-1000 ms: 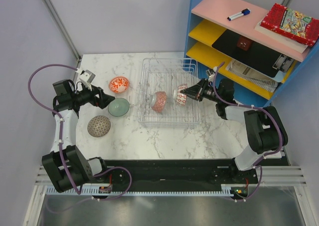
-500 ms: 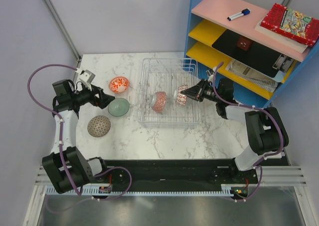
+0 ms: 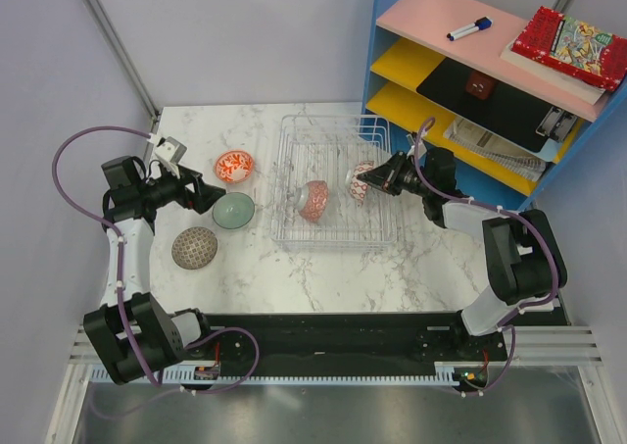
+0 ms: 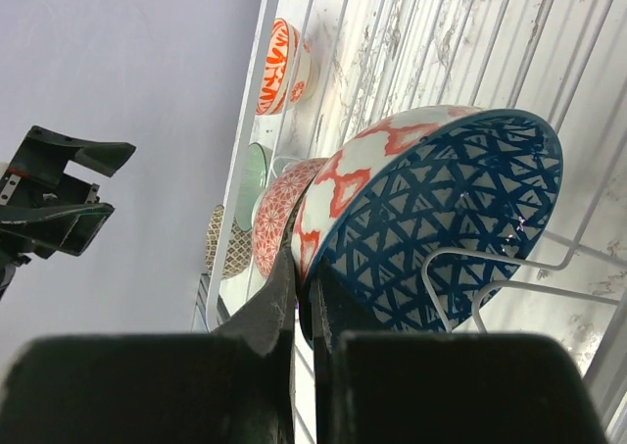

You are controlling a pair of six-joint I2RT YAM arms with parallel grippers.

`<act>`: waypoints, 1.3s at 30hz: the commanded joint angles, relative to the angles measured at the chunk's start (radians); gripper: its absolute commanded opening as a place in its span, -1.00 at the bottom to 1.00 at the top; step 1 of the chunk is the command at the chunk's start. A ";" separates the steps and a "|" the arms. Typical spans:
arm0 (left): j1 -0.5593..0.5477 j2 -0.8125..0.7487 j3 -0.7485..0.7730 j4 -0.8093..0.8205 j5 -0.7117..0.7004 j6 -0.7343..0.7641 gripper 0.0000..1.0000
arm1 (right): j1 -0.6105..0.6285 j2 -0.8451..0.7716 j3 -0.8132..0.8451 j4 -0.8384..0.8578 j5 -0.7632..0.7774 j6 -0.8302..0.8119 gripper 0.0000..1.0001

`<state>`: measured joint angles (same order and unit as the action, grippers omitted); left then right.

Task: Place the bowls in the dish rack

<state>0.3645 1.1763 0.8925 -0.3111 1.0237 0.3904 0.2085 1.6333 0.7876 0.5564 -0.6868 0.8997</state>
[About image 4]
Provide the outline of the blue triangle pattern bowl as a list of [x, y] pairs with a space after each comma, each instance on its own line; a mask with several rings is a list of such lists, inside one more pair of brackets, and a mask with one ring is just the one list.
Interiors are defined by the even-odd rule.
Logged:
[[308, 304], [320, 265], [385, 327], [439, 332], [515, 274], [561, 188], [554, 129], [518, 109], [437, 105], [389, 116], [309, 185], [291, 241]]

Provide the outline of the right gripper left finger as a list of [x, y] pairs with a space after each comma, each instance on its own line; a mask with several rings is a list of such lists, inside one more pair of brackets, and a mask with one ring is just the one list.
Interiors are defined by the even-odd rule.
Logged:
[[1, 380], [5, 443], [291, 443], [296, 274], [209, 333], [66, 335], [25, 344]]

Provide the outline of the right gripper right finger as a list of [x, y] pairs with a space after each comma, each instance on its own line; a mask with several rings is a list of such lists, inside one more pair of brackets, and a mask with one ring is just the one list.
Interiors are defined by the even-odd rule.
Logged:
[[313, 277], [321, 443], [603, 443], [578, 369], [553, 339], [383, 326], [327, 265]]

